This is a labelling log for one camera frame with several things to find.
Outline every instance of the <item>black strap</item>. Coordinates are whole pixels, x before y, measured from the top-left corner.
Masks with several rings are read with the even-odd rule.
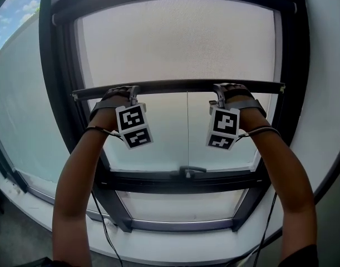
[[[109,89],[105,95],[102,98],[102,101],[109,99],[113,96],[122,96],[125,97],[127,99],[130,98],[130,92],[129,91],[115,91],[115,89],[121,90],[121,89],[128,89],[129,86],[126,87],[117,87],[117,88],[113,88],[113,89]]]
[[[254,96],[247,89],[243,89],[243,88],[232,89],[232,90],[224,92],[225,100],[238,96],[238,95],[244,95],[244,96],[248,96],[248,97],[255,99]]]
[[[130,104],[130,102],[123,103],[123,102],[117,102],[117,101],[112,100],[112,99],[106,99],[106,100],[100,101],[94,106],[94,108],[91,112],[91,115],[90,115],[90,121],[92,121],[92,119],[94,118],[94,116],[96,115],[96,113],[99,109],[102,109],[102,108],[118,108],[120,106],[125,106],[125,107],[128,108],[128,107],[131,106],[131,104]]]
[[[262,108],[260,102],[255,99],[226,103],[224,107],[227,110],[230,110],[231,108],[236,108],[239,110],[246,108],[257,108],[260,111],[260,113],[264,116],[264,118],[266,118],[266,112],[264,108]]]

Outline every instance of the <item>frosted glass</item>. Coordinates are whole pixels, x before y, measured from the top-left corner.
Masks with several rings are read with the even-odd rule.
[[[210,194],[162,195],[118,191],[133,219],[209,221],[230,219],[245,190]]]
[[[0,139],[16,169],[57,183],[69,153],[43,80],[37,15],[0,51]]]
[[[183,78],[273,81],[273,12],[251,4],[146,1],[92,13],[76,27],[87,88]],[[256,97],[267,110],[270,95]],[[240,140],[230,152],[205,146],[213,99],[214,93],[190,93],[188,123],[185,93],[140,95],[154,143],[129,151],[109,138],[105,151],[112,169],[171,171],[188,164],[251,169],[257,154],[251,139]]]
[[[157,0],[77,20],[86,87],[183,78],[272,81],[273,12],[227,0]]]

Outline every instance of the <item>window latch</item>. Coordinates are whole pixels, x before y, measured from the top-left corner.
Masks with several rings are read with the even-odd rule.
[[[195,167],[195,166],[180,166],[179,176],[183,179],[194,179],[196,173],[203,172],[206,173],[206,168]]]

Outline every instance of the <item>window frame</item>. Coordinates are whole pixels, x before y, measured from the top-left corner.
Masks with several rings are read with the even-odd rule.
[[[79,91],[74,92],[77,90],[87,91],[88,93],[96,90],[105,92],[103,87],[85,89],[78,60],[77,32],[74,21],[95,11],[136,1],[141,0],[41,0],[39,32],[41,37],[42,69],[56,122],[70,152],[82,136],[90,114],[88,104],[86,102],[75,102],[72,94],[79,94]],[[284,94],[281,93],[278,96],[272,125],[281,133],[283,140],[289,145],[298,123],[308,78],[309,30],[305,6],[299,3],[298,0],[236,1],[252,3],[274,10],[275,32],[277,33],[274,80],[278,81],[277,75],[280,75],[280,82],[285,83],[285,90]],[[139,185],[134,183],[146,180],[149,183],[155,184],[156,180],[159,179],[155,179],[153,172],[145,172],[143,175],[133,174],[131,177],[128,177],[129,175],[126,172],[115,172],[107,167],[110,166],[103,151],[96,169],[94,185],[96,197],[115,224],[127,232],[131,232],[133,228],[156,231],[176,231],[176,229],[178,231],[203,231],[204,229],[203,225],[196,224],[194,226],[195,222],[181,225],[181,223],[175,222],[164,223],[134,220],[122,205],[115,192],[116,189],[122,191],[134,189],[137,192],[141,190],[142,192],[159,193],[166,191],[173,193],[175,188],[182,185],[183,193],[187,193],[191,189],[191,192],[204,193],[250,188],[232,219],[228,219],[225,225],[213,225],[213,228],[210,228],[210,224],[206,224],[205,229],[231,228],[233,231],[237,231],[256,208],[270,185],[262,160],[257,170],[250,173],[250,177],[247,177],[244,172],[238,171],[241,174],[239,178],[244,180],[240,184],[235,183],[238,177],[231,176],[233,171],[230,171],[225,177],[225,181],[228,182],[224,185],[223,178],[219,177],[213,180],[212,185],[205,185],[205,188],[200,187],[201,185],[199,184],[203,174],[195,174],[191,185],[185,185],[181,181],[175,183],[173,180],[169,180],[168,184],[172,184],[171,187],[163,188],[161,186],[163,182],[158,182],[157,188],[151,187],[151,185],[147,187],[142,185],[142,188],[140,188]]]

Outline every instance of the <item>wire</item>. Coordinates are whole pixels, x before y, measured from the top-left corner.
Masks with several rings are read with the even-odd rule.
[[[263,126],[263,127],[257,127],[249,132],[243,133],[242,135],[239,135],[238,139],[236,140],[236,142],[238,142],[239,140],[241,140],[243,137],[251,137],[251,136],[255,136],[258,135],[262,132],[266,132],[266,131],[273,131],[275,133],[277,133],[280,137],[280,133],[278,132],[278,130],[275,130],[273,127],[270,126]]]
[[[258,258],[259,258],[259,255],[260,255],[260,251],[261,251],[261,249],[262,249],[262,247],[263,247],[263,244],[264,244],[264,241],[265,241],[266,231],[268,230],[268,226],[269,226],[269,222],[270,222],[270,219],[271,219],[271,214],[272,214],[273,209],[274,209],[274,206],[275,206],[276,198],[277,198],[277,193],[275,193],[274,198],[273,198],[273,200],[272,200],[272,204],[271,204],[271,208],[270,208],[268,220],[267,220],[267,222],[266,222],[265,231],[264,231],[263,237],[262,237],[262,239],[261,239],[261,241],[260,241],[260,244],[259,244],[256,248],[254,248],[254,250],[253,250],[249,255],[247,255],[246,257],[242,258],[242,259],[240,260],[240,263],[237,265],[237,267],[244,266],[244,264],[249,260],[249,258],[250,258],[255,252],[257,252],[257,255],[256,255],[256,257],[255,257],[255,262],[254,262],[254,265],[253,265],[253,267],[256,267],[257,262],[258,262]],[[236,261],[235,259],[233,259],[233,260],[231,260],[230,262],[228,262],[228,263],[226,264],[225,267],[228,267],[230,264],[232,264],[232,263],[234,264],[234,263],[236,263],[236,262],[238,262],[238,261]]]
[[[257,263],[258,263],[260,251],[261,251],[261,249],[262,249],[262,247],[263,247],[263,244],[264,244],[264,241],[265,241],[266,231],[268,230],[268,227],[269,227],[269,222],[270,222],[270,218],[271,218],[272,211],[274,210],[274,205],[275,205],[275,202],[276,202],[276,198],[277,198],[277,193],[275,193],[274,199],[272,200],[270,213],[269,213],[269,216],[268,216],[268,220],[267,220],[267,222],[266,222],[266,228],[265,228],[265,231],[264,231],[264,234],[263,234],[263,238],[261,239],[261,242],[260,242],[260,245],[259,245],[259,248],[258,248],[258,252],[257,252],[257,255],[256,255],[256,257],[255,257],[255,261],[254,261],[253,267],[256,267],[256,265],[257,265]]]
[[[101,127],[97,127],[97,126],[89,126],[89,127],[87,127],[87,128],[85,129],[84,132],[89,131],[89,130],[101,131],[101,132],[104,132],[105,134],[108,134],[108,135],[110,135],[110,136],[115,136],[115,137],[117,137],[118,139],[120,139],[121,141],[124,141],[124,140],[121,138],[120,135],[118,135],[118,134],[116,134],[116,133],[114,134],[114,133],[112,133],[112,132],[106,130],[105,128],[101,128]]]
[[[187,91],[187,161],[188,161],[188,169],[190,169],[190,124],[189,124],[189,115],[188,115],[188,91]]]
[[[112,247],[112,249],[114,250],[116,256],[118,257],[121,267],[123,267],[123,261],[120,259],[120,256],[119,256],[118,252],[116,251],[116,249],[115,249],[115,247],[114,247],[112,241],[111,241],[110,238],[109,238],[108,230],[107,230],[107,227],[106,227],[105,222],[104,222],[104,217],[103,217],[102,212],[101,212],[101,210],[100,210],[100,208],[99,208],[99,206],[98,206],[98,202],[97,202],[96,196],[94,195],[93,190],[92,190],[91,194],[92,194],[92,197],[93,197],[93,199],[94,199],[94,202],[96,203],[97,210],[98,210],[98,212],[99,212],[99,214],[101,215],[101,218],[102,218],[102,223],[103,223],[103,229],[104,229],[105,238],[107,239],[107,241],[108,241],[110,247]]]

